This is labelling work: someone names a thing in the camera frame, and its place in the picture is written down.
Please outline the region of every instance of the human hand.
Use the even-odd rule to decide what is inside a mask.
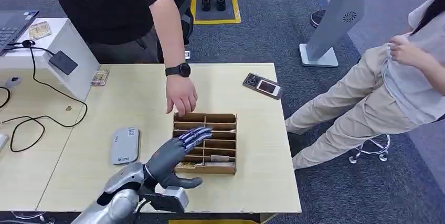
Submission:
[[[167,114],[173,110],[173,104],[178,109],[179,116],[195,110],[198,94],[190,78],[177,74],[167,76],[166,92]]]
[[[432,61],[435,61],[431,54],[416,47],[404,36],[395,36],[390,40],[390,43],[392,43],[389,46],[392,59],[400,64],[422,69]]]

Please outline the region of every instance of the white shirt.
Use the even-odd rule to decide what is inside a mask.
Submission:
[[[417,27],[433,1],[427,0],[409,14],[411,27]],[[406,36],[415,46],[445,64],[445,13],[434,18],[416,34]],[[413,123],[431,123],[445,114],[445,96],[433,89],[420,70],[393,61],[389,51],[382,74],[389,93]]]

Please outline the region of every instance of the robotic finger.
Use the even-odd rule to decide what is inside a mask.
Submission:
[[[209,137],[211,137],[211,129],[200,127],[189,130],[178,138],[183,142],[185,152],[189,153],[193,148],[201,144],[204,139]]]

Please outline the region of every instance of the black smartwatch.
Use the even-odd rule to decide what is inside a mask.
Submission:
[[[172,74],[178,74],[182,77],[189,77],[191,73],[190,66],[187,63],[181,63],[176,67],[166,68],[165,76],[171,76]]]

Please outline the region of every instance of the man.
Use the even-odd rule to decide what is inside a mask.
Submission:
[[[156,63],[159,38],[168,75],[166,112],[170,113],[173,105],[180,115],[194,111],[198,96],[184,63],[184,39],[175,0],[59,3],[100,63]]]

